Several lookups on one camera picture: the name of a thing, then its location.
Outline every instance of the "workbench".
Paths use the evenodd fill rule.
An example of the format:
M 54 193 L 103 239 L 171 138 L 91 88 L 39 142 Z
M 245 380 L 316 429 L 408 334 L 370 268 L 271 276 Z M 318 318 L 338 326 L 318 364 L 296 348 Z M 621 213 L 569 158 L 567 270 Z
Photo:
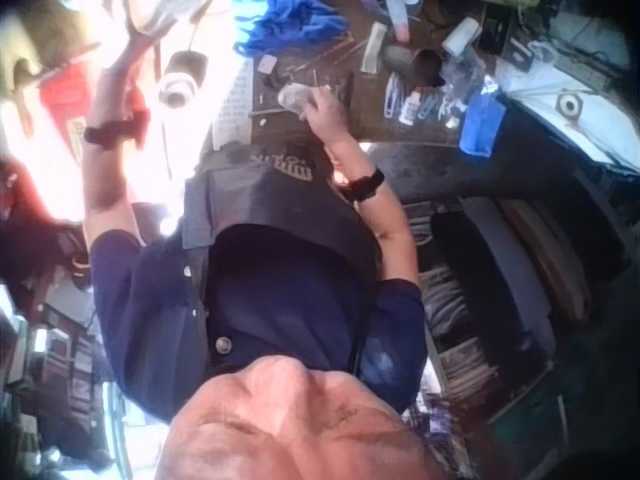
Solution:
M 357 50 L 344 60 L 334 64 L 350 48 L 367 40 L 375 19 L 360 1 L 333 2 L 333 6 L 349 22 L 349 30 L 354 38 L 351 45 L 319 60 L 304 70 L 292 73 L 295 82 L 314 85 L 313 70 L 316 70 L 320 85 L 334 84 L 345 78 L 349 72 L 354 74 L 353 95 L 349 111 L 351 133 L 360 141 L 369 142 L 408 142 L 428 145 L 457 145 L 459 129 L 448 129 L 437 120 L 434 110 L 425 121 L 417 121 L 413 127 L 402 125 L 397 119 L 384 117 L 385 89 L 389 80 L 389 70 L 379 62 L 378 73 L 370 75 L 360 72 L 365 47 Z M 431 48 L 439 51 L 442 40 L 449 33 L 441 30 L 431 34 L 430 26 L 423 21 L 410 20 L 411 46 Z M 331 48 L 339 40 L 308 49 L 304 52 L 287 52 L 278 55 L 276 69 L 282 74 L 288 66 L 301 65 Z M 257 71 L 260 58 L 256 58 L 253 87 L 254 111 L 279 108 L 276 92 L 265 87 L 265 74 Z M 407 94 L 411 85 L 406 85 Z M 257 115 L 253 117 L 252 142 L 257 144 L 282 143 L 284 141 L 307 141 L 313 138 L 307 122 L 300 121 L 293 113 Z

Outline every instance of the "navy blue shirt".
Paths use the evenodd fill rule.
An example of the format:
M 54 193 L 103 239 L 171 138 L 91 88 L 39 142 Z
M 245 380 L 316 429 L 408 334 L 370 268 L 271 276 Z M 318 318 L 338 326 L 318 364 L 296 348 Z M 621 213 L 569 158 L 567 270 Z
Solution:
M 282 354 L 308 368 L 347 368 L 361 317 L 355 271 L 336 253 L 269 227 L 225 230 L 210 255 L 207 336 L 213 370 L 198 355 L 195 290 L 179 239 L 142 248 L 123 231 L 91 249 L 97 316 L 125 395 L 169 421 L 207 376 Z M 229 339 L 230 351 L 216 341 Z M 418 287 L 381 282 L 360 364 L 361 380 L 401 412 L 426 362 Z

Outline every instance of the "short sleeve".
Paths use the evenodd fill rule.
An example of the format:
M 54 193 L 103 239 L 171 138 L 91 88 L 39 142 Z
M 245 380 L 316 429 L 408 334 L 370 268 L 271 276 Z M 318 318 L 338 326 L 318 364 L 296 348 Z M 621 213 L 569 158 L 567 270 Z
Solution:
M 96 314 L 118 386 L 169 421 L 204 376 L 193 320 L 194 292 L 179 251 L 142 247 L 131 234 L 102 234 L 90 252 Z
M 360 379 L 397 412 L 418 394 L 427 362 L 420 289 L 406 280 L 380 284 L 360 361 Z

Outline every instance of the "vest button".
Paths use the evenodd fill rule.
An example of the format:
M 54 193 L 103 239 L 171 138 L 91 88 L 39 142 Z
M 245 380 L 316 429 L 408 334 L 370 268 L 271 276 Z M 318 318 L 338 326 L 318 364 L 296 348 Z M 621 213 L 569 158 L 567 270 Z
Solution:
M 216 340 L 216 350 L 220 355 L 227 355 L 231 352 L 233 348 L 233 344 L 229 337 L 220 337 Z

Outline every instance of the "black watch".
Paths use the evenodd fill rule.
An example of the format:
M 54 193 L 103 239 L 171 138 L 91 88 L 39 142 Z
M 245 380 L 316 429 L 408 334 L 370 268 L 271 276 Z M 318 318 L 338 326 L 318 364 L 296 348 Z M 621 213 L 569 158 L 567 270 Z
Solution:
M 350 202 L 362 203 L 375 196 L 383 182 L 384 173 L 376 168 L 376 171 L 370 177 L 363 177 L 349 184 L 349 188 L 346 189 L 344 195 Z

